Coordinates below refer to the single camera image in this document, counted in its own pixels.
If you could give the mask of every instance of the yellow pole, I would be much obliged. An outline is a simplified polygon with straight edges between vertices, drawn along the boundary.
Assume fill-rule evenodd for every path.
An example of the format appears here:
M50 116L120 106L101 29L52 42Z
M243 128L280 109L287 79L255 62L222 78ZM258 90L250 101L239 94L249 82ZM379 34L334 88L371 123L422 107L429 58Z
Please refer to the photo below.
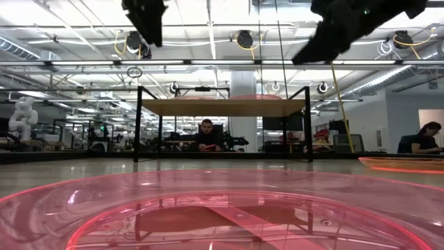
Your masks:
M333 62L330 62L330 65L332 66L334 88L336 89L336 93L338 94L339 105L341 106L341 109L342 109L342 116L344 118L345 131L347 131L348 144L350 144L350 150L352 151L352 153L354 153L355 148L353 147L352 136L350 135L350 130L348 129L347 117L345 115L344 105L342 104L342 98L341 98L341 93L339 92L338 82L336 81L336 74L334 73Z

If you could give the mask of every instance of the black shirt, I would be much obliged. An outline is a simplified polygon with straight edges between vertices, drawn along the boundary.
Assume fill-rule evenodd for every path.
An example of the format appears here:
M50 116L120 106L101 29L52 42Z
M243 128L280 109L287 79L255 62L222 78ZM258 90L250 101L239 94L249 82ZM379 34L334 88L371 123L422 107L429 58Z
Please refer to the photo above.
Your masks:
M220 146L221 148L223 147L222 137L218 133L215 133L214 131L211 131L208 135L204 133L197 133L194 136L194 141L196 142L197 145L205 144L209 146L215 144Z
M438 146L435 142L435 138L426 135L416 135L412 143L419 144L420 145L419 149L433 149Z

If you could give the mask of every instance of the white robot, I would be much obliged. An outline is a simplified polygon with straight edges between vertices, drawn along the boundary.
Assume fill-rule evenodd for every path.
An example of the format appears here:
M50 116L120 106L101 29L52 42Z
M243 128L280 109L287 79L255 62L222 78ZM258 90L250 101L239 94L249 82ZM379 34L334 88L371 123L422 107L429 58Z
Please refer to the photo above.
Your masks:
M22 140L29 140L31 138L31 125L35 125L38 122L38 113L33 110L34 98L21 97L17 103L15 103L15 111L12 117L9 119L9 130L15 134L18 134L17 128L22 130Z

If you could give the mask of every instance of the woman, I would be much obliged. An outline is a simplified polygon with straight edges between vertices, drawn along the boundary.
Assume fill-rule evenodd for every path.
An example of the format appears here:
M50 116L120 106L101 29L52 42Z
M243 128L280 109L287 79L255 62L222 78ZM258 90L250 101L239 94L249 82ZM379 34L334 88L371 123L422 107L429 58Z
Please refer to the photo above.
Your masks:
M429 122L416 135L416 138L411 144L412 153L440 153L441 148L433 138L441 130L441 125L438 122Z

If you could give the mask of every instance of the person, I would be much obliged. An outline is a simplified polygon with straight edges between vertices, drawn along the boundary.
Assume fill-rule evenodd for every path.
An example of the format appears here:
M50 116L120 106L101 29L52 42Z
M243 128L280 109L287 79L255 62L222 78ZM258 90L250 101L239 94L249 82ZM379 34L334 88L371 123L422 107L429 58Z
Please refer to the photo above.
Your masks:
M200 124L199 133L195 134L194 141L198 145L198 150L207 150L208 146L215 145L215 151L222 151L223 139L221 135L213 130L213 122L210 119L204 119Z
M438 122L429 122L419 131L411 144L412 153L440 153L441 148L433 138L441 130Z

